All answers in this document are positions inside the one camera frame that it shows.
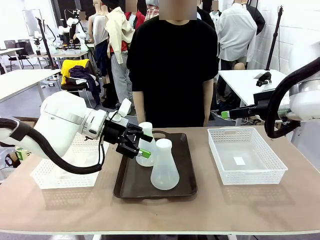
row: erlenmeyer flask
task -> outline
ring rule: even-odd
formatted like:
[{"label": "erlenmeyer flask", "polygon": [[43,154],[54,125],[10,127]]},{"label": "erlenmeyer flask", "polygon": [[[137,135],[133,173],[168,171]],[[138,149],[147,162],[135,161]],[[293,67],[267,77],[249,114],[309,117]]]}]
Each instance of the erlenmeyer flask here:
[{"label": "erlenmeyer flask", "polygon": [[[152,123],[151,122],[142,122],[139,124],[139,127],[142,128],[143,133],[145,135],[148,135],[150,137],[153,137],[152,135]],[[156,160],[156,154],[157,154],[157,147],[156,147],[156,141],[155,139],[152,139],[151,142],[147,142],[143,139],[140,139],[139,141],[139,148],[147,150],[151,153],[151,156],[149,158],[145,158],[143,156],[136,156],[136,162],[144,167],[151,167],[154,165],[154,162]]]},{"label": "erlenmeyer flask", "polygon": [[150,180],[160,190],[173,189],[180,179],[171,148],[172,142],[169,139],[156,141],[157,154]]}]

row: green attachment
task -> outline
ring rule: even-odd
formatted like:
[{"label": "green attachment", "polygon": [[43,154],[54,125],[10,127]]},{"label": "green attachment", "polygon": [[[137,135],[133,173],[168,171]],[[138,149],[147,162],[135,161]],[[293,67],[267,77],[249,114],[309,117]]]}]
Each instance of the green attachment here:
[{"label": "green attachment", "polygon": [[229,111],[223,111],[223,112],[221,112],[221,117],[222,117],[223,119],[228,119],[228,118],[230,118]]},{"label": "green attachment", "polygon": [[141,157],[144,157],[146,159],[150,158],[151,156],[151,152],[147,151],[147,150],[144,150],[142,148],[140,148],[140,151],[139,153],[141,152]]}]

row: white plastic basket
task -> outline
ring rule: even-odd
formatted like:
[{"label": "white plastic basket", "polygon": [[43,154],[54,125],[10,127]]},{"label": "white plastic basket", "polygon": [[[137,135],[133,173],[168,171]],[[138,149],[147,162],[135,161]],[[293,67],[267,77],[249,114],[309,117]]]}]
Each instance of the white plastic basket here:
[{"label": "white plastic basket", "polygon": [[208,129],[224,185],[279,184],[288,170],[253,127]]},{"label": "white plastic basket", "polygon": [[[98,163],[99,151],[98,140],[85,140],[80,134],[76,134],[70,148],[63,159],[77,167],[89,167]],[[109,147],[104,143],[104,152]],[[96,183],[99,172],[79,175],[67,172],[49,159],[42,159],[38,166],[30,174],[40,189],[62,189],[93,187]]]}]

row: beige jacket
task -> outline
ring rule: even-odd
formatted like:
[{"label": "beige jacket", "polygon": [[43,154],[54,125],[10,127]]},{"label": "beige jacket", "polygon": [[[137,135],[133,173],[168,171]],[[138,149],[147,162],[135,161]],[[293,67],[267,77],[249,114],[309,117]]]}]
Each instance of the beige jacket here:
[{"label": "beige jacket", "polygon": [[123,64],[121,56],[121,43],[125,41],[130,45],[135,30],[127,21],[120,7],[115,8],[105,16],[105,30],[109,33],[109,44],[113,48],[118,64]]}]

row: brown tray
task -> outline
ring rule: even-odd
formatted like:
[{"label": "brown tray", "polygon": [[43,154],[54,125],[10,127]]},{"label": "brown tray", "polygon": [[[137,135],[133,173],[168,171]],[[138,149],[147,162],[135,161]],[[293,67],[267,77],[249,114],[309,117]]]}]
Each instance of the brown tray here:
[{"label": "brown tray", "polygon": [[113,189],[115,197],[120,199],[166,199],[191,196],[197,192],[198,187],[187,135],[164,131],[153,131],[153,133],[163,134],[166,139],[172,141],[172,155],[180,175],[179,183],[173,189],[159,190],[151,184],[151,166],[141,166],[137,163],[136,158],[130,159],[124,156]]}]

